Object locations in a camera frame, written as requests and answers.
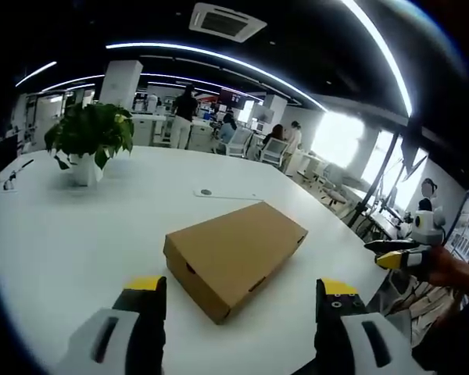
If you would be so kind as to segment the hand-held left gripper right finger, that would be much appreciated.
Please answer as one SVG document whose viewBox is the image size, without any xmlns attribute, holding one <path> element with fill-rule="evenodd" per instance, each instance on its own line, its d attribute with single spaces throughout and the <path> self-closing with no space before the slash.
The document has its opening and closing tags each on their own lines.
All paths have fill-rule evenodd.
<svg viewBox="0 0 469 375">
<path fill-rule="evenodd" d="M 316 283 L 314 367 L 317 374 L 423 374 L 410 341 L 357 290 L 340 281 Z"/>
</svg>

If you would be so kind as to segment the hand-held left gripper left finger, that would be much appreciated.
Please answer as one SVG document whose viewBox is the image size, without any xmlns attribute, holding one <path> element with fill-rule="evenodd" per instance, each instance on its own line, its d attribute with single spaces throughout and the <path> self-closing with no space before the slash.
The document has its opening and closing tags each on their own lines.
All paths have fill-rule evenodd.
<svg viewBox="0 0 469 375">
<path fill-rule="evenodd" d="M 55 374 L 162 374 L 165 276 L 138 277 L 70 336 Z"/>
</svg>

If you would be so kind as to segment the person's right hand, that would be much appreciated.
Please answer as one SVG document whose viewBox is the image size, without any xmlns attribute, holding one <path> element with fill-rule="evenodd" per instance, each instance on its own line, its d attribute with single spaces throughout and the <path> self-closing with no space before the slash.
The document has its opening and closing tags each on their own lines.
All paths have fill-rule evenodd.
<svg viewBox="0 0 469 375">
<path fill-rule="evenodd" d="M 428 282 L 435 286 L 454 288 L 469 295 L 469 263 L 455 259 L 442 246 L 429 252 Z"/>
</svg>

